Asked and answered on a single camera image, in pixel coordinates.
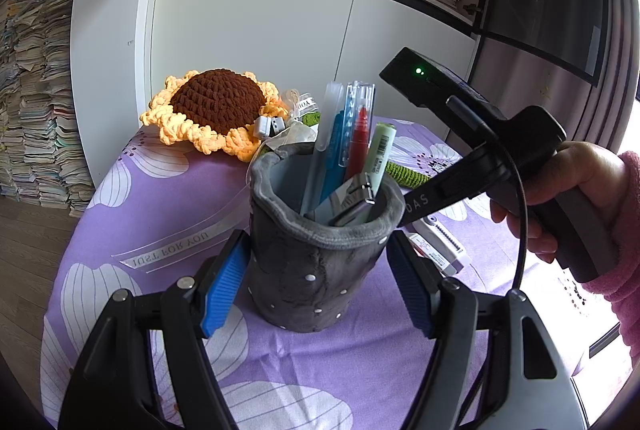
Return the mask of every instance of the red pen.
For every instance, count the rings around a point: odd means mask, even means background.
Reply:
[[[358,112],[358,118],[353,126],[353,135],[349,145],[349,162],[344,179],[350,179],[353,175],[359,174],[364,168],[369,150],[369,115],[363,106]]]

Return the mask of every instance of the pen holder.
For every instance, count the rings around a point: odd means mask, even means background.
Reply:
[[[269,323],[298,333],[344,316],[404,213],[402,192],[385,175],[370,222],[330,227],[300,215],[313,149],[285,145],[251,169],[249,291]]]

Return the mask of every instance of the cabinet door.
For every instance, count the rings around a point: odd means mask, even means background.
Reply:
[[[166,76],[229,68],[317,100],[334,80],[352,0],[156,0],[154,93]]]
[[[376,84],[375,113],[421,123],[441,139],[448,128],[429,110],[416,108],[380,79],[380,71],[409,47],[465,77],[474,41],[435,18],[392,0],[353,0],[336,79]]]

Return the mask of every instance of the purple tablecloth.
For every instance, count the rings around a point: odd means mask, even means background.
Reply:
[[[392,160],[433,174],[459,158],[425,127],[398,128]],[[188,143],[158,141],[143,128],[98,187],[60,264],[42,343],[44,413],[57,423],[70,367],[109,296],[165,289],[216,254],[234,228],[248,228],[246,164]],[[490,220],[482,195],[448,207],[439,219],[473,259],[459,278],[472,289],[504,293],[517,241]],[[588,345],[615,322],[604,301],[577,288],[556,266],[527,260],[523,286],[573,372]],[[478,338],[472,373],[486,343]],[[161,333],[152,335],[165,417],[180,422]],[[242,287],[224,327],[206,342],[212,368],[241,430],[393,430],[401,427],[433,345],[414,329],[386,256],[340,321],[316,334],[274,327]]]

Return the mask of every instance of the crocheted sunflower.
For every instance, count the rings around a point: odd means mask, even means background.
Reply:
[[[140,121],[158,125],[166,145],[188,140],[205,155],[222,149],[247,163],[260,146],[254,137],[257,117],[287,118],[276,86],[251,72],[190,70],[182,79],[167,77],[164,86]]]

